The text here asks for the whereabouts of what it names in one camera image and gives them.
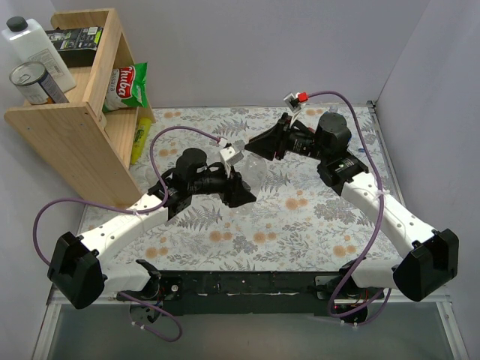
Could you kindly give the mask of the wooden shelf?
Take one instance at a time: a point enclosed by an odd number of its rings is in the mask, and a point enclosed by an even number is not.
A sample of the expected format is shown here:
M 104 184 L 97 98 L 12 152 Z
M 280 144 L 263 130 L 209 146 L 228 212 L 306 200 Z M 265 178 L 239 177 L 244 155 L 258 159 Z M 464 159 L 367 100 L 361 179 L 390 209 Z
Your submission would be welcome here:
M 93 64 L 72 69 L 76 87 L 67 103 L 12 107 L 4 120 L 85 200 L 126 208 L 141 197 L 129 170 L 138 120 L 153 119 L 150 106 L 103 113 L 114 68 L 134 64 L 118 12 L 113 8 L 52 15 L 59 29 L 102 26 Z

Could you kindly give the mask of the white bottle black cap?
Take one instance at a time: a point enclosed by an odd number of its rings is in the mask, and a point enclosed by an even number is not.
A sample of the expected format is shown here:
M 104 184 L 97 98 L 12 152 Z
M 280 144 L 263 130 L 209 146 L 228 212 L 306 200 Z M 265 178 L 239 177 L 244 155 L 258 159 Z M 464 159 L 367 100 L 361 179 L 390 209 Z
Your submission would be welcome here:
M 42 63 L 63 92 L 77 86 L 73 75 L 38 21 L 13 16 L 7 20 L 6 26 L 1 34 L 22 62 Z

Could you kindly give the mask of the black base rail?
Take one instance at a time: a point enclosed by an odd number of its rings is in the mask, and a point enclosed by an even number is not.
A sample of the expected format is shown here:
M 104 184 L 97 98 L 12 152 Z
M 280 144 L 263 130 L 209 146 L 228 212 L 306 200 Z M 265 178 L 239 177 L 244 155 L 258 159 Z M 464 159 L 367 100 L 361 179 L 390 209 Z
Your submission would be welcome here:
M 343 274 L 331 271 L 165 271 L 157 294 L 174 316 L 313 314 L 327 304 Z

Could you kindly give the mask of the yellow marker tube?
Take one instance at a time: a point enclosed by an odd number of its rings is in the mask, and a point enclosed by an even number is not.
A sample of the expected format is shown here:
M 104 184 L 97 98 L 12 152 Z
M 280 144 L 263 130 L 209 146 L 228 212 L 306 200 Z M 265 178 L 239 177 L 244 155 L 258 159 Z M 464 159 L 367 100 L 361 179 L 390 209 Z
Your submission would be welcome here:
M 141 118 L 139 120 L 133 138 L 133 146 L 130 154 L 130 165 L 134 165 L 141 157 L 151 125 L 152 120 L 150 118 Z

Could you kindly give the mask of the clear bottle white cap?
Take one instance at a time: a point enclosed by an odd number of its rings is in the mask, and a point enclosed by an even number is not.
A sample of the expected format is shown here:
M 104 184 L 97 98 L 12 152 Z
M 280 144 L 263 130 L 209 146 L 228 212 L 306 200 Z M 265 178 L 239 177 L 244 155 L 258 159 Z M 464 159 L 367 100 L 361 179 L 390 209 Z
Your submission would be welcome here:
M 244 155 L 244 158 L 238 163 L 241 166 L 239 172 L 243 181 L 250 187 L 250 192 L 258 198 L 267 175 L 266 160 L 246 150 L 242 150 L 241 153 Z

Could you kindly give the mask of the metal tin can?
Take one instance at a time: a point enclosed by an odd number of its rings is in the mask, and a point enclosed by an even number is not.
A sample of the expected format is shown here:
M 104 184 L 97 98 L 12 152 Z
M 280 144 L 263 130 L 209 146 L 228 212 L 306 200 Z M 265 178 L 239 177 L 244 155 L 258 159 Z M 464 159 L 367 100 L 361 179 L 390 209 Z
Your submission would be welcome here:
M 68 103 L 64 92 L 40 62 L 18 65 L 10 72 L 9 80 L 31 105 Z

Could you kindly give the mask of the floral patterned table mat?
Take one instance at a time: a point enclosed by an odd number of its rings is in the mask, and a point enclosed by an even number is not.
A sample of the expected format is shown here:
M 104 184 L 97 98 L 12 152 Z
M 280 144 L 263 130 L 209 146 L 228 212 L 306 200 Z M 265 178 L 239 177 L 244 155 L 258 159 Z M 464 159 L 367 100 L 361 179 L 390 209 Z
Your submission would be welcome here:
M 141 158 L 130 172 L 147 190 L 148 167 L 165 171 L 190 147 L 218 160 L 210 135 L 241 146 L 282 115 L 280 107 L 157 109 Z M 196 196 L 164 225 L 144 232 L 112 261 L 144 259 L 161 270 L 336 271 L 364 248 L 375 260 L 397 251 L 360 210 L 326 187 L 317 162 L 288 154 L 267 163 L 255 203 L 228 208 L 217 196 Z

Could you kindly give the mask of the black green box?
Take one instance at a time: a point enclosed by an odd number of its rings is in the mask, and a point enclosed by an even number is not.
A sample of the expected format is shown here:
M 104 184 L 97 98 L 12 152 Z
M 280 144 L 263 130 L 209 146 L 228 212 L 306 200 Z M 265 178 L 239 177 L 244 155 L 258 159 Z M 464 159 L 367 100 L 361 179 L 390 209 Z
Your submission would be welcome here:
M 57 28 L 46 34 L 68 68 L 83 68 L 93 65 L 103 30 L 101 26 Z

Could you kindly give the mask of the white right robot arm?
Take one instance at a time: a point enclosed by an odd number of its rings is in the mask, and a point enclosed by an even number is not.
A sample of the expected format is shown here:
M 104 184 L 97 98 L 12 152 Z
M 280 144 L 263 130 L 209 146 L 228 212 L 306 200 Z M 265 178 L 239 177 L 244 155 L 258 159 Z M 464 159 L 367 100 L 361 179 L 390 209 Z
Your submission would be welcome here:
M 349 152 L 351 136 L 340 114 L 327 112 L 311 130 L 284 113 L 274 127 L 244 148 L 269 161 L 281 160 L 288 152 L 318 160 L 317 172 L 326 186 L 371 221 L 381 221 L 380 230 L 401 261 L 364 258 L 358 266 L 344 265 L 339 287 L 346 297 L 356 298 L 369 287 L 392 288 L 420 302 L 457 275 L 458 237 L 450 229 L 434 229 L 379 191 L 371 168 Z

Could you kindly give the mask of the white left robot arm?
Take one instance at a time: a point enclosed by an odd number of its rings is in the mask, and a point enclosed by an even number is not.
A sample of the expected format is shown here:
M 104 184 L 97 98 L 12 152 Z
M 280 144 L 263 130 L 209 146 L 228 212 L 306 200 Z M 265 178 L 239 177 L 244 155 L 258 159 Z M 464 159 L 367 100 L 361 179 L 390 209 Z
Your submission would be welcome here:
M 113 257 L 146 231 L 184 211 L 195 195 L 217 194 L 230 208 L 255 202 L 250 186 L 233 167 L 242 158 L 230 146 L 220 150 L 220 161 L 208 165 L 204 151 L 184 150 L 175 166 L 124 214 L 80 235 L 62 235 L 47 277 L 76 309 L 88 307 L 104 293 L 155 299 L 161 290 L 160 271 L 144 259 L 116 265 Z

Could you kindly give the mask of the green white snack bag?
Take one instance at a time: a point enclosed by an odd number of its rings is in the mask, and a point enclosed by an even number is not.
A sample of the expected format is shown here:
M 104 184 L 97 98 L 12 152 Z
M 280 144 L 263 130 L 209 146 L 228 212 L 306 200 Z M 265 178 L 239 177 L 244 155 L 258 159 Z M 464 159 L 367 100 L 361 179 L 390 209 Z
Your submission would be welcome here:
M 123 108 L 147 107 L 147 69 L 147 63 L 113 69 L 102 111 L 109 113 Z

